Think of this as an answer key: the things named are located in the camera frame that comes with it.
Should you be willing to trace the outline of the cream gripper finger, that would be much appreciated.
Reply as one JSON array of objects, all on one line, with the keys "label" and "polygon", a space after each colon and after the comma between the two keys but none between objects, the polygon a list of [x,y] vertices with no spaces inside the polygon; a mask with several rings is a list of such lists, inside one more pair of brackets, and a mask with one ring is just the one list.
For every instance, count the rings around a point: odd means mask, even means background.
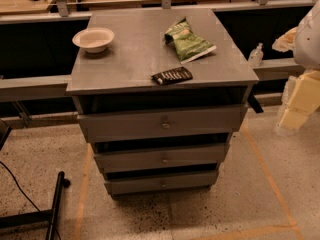
[{"label": "cream gripper finger", "polygon": [[279,125],[287,130],[298,130],[319,107],[320,71],[307,70],[295,80]]}]

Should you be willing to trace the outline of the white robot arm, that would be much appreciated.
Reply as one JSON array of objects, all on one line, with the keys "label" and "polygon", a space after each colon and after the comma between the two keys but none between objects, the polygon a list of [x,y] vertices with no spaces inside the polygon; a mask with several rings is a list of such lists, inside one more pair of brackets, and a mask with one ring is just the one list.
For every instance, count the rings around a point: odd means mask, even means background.
[{"label": "white robot arm", "polygon": [[293,92],[285,105],[278,126],[298,130],[320,107],[320,1],[299,25],[275,40],[276,51],[293,51],[294,61],[306,69],[295,80]]}]

